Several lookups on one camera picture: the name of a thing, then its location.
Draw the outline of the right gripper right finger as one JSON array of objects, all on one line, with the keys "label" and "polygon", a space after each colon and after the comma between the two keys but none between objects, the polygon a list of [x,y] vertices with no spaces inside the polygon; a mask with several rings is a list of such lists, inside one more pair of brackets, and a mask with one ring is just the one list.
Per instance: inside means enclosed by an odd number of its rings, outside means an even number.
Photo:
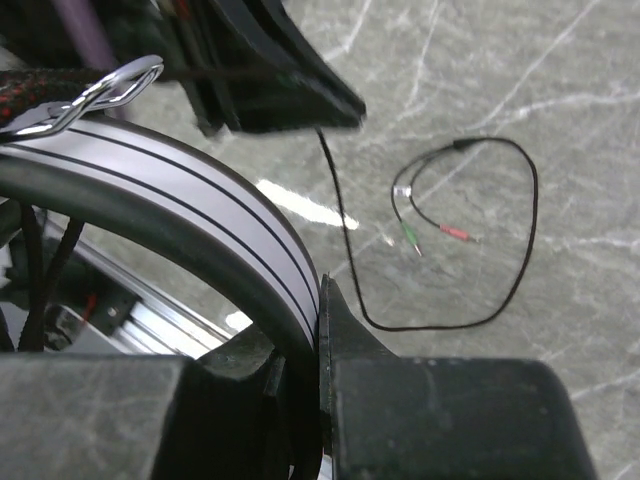
[{"label": "right gripper right finger", "polygon": [[321,282],[320,418],[337,479],[593,479],[568,392],[545,363],[403,357]]}]

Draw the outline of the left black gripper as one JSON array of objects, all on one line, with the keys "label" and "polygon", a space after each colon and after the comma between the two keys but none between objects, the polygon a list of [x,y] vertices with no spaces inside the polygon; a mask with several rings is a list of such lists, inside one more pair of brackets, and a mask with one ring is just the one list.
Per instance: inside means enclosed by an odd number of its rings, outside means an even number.
[{"label": "left black gripper", "polygon": [[199,130],[216,135],[357,129],[366,105],[323,60],[281,1],[211,1],[213,66],[173,1],[3,1],[1,48],[30,67],[112,71],[145,55],[184,89]]}]

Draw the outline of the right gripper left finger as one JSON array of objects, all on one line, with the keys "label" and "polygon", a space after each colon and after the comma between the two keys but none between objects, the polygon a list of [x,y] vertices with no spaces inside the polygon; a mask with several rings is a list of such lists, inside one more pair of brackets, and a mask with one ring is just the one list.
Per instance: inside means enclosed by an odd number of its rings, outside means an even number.
[{"label": "right gripper left finger", "polygon": [[284,479],[264,401],[278,357],[249,327],[199,359],[11,353],[1,358],[5,479]]}]

